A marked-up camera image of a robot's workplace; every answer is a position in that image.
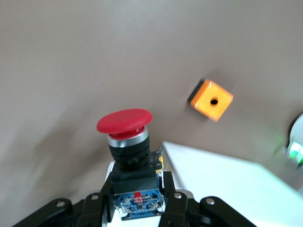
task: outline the white object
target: white object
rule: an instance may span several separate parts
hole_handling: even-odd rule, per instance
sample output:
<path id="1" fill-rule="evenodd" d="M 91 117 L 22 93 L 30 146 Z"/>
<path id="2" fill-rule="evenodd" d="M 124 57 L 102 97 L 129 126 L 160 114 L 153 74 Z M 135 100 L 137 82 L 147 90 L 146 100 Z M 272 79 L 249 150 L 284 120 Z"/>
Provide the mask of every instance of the white object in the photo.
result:
<path id="1" fill-rule="evenodd" d="M 219 197 L 257 227 L 302 226 L 303 197 L 260 164 L 170 142 L 161 149 L 164 169 L 173 173 L 176 188 L 191 191 L 197 202 Z M 121 221 L 116 211 L 107 226 L 157 227 L 159 221 Z"/>

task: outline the yellow part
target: yellow part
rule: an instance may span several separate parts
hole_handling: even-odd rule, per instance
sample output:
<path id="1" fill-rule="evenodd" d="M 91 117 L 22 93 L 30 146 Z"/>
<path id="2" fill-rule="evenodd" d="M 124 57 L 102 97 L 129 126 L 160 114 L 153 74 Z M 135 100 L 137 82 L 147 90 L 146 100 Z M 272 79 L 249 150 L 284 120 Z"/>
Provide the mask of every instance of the yellow part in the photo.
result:
<path id="1" fill-rule="evenodd" d="M 233 100 L 233 95 L 206 79 L 191 100 L 190 105 L 217 122 Z"/>
<path id="2" fill-rule="evenodd" d="M 162 163 L 162 169 L 157 169 L 156 173 L 161 172 L 164 169 L 163 157 L 162 156 L 159 157 L 159 161 Z"/>

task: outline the metal bolt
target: metal bolt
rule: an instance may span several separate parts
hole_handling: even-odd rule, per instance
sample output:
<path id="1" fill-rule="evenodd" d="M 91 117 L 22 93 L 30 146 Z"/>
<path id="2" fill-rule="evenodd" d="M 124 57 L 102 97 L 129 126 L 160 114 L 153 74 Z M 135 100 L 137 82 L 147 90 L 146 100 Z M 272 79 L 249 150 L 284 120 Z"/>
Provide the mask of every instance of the metal bolt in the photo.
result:
<path id="1" fill-rule="evenodd" d="M 63 207 L 65 205 L 65 202 L 58 201 L 56 207 Z"/>
<path id="2" fill-rule="evenodd" d="M 98 198 L 99 198 L 98 195 L 93 195 L 93 196 L 91 197 L 91 200 L 97 200 Z"/>
<path id="3" fill-rule="evenodd" d="M 206 199 L 206 202 L 209 204 L 209 205 L 214 205 L 214 200 L 212 198 L 207 198 Z"/>
<path id="4" fill-rule="evenodd" d="M 182 195 L 178 192 L 175 193 L 174 196 L 175 196 L 176 199 L 181 199 L 182 198 Z"/>

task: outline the blue circuit board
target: blue circuit board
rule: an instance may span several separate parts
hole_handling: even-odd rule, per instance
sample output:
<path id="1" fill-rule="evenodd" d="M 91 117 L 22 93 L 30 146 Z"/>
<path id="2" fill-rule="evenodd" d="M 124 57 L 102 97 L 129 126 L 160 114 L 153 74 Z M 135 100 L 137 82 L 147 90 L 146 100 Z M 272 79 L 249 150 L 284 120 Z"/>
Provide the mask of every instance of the blue circuit board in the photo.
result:
<path id="1" fill-rule="evenodd" d="M 122 220 L 160 215 L 163 196 L 159 189 L 115 195 L 116 207 Z"/>

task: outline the hole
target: hole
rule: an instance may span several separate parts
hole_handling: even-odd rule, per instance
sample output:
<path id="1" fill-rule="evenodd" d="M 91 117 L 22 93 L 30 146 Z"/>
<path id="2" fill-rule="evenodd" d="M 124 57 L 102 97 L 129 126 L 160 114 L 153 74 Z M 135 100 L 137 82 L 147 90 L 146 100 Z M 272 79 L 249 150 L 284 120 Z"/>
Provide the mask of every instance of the hole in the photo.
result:
<path id="1" fill-rule="evenodd" d="M 213 99 L 210 101 L 210 104 L 211 104 L 211 105 L 217 105 L 217 104 L 218 104 L 218 99 L 213 98 Z"/>
<path id="2" fill-rule="evenodd" d="M 63 207 L 65 205 L 65 202 L 58 201 L 56 207 Z"/>
<path id="3" fill-rule="evenodd" d="M 98 198 L 99 198 L 98 195 L 92 195 L 92 196 L 91 196 L 91 200 L 97 200 Z"/>

